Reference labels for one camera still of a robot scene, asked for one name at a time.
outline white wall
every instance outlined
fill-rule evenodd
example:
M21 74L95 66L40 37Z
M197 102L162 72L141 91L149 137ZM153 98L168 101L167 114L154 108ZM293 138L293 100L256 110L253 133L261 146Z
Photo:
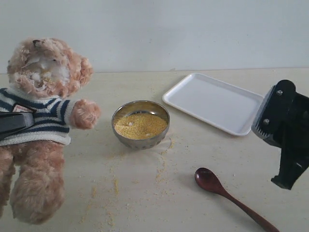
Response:
M309 66L308 0L0 0L0 73L58 37L97 72Z

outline table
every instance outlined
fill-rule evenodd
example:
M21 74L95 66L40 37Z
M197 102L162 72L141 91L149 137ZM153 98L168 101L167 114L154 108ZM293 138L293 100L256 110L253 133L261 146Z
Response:
M197 71L265 95L281 79L309 96L309 69ZM114 136L111 117L126 102L152 100L192 72L96 73L72 98L97 101L103 115L93 130L72 130L65 148L66 201L46 224L14 220L10 206L1 231L14 232L261 232L237 206L201 190L195 170L208 167L223 186L281 232L304 232L309 225L309 172L291 191L270 179L278 174L280 152L252 132L230 136L166 106L170 130L150 150L131 151ZM0 85L8 85L1 75Z

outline sweater label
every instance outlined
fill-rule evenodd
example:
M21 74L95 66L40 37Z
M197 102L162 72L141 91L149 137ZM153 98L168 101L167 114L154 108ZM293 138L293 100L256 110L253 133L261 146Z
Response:
M33 110L22 105L15 104L13 107L13 112L33 113Z

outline brown spoon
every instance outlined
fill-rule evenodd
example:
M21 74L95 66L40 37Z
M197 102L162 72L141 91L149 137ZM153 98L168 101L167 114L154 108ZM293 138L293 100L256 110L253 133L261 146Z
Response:
M256 212L245 206L240 201L232 197L222 186L216 175L207 168L199 168L195 172L195 181L204 190L221 195L248 214L257 224L259 224L267 232L279 232L272 224L262 218Z

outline teddy bear leg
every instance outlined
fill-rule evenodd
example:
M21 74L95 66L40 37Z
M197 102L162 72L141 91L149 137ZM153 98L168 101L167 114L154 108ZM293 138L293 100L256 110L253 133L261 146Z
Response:
M10 197L14 218L40 225L64 202L63 146L50 141L31 145Z
M10 198L11 182L14 174L13 155L8 149L0 147L0 217L2 217L3 208Z

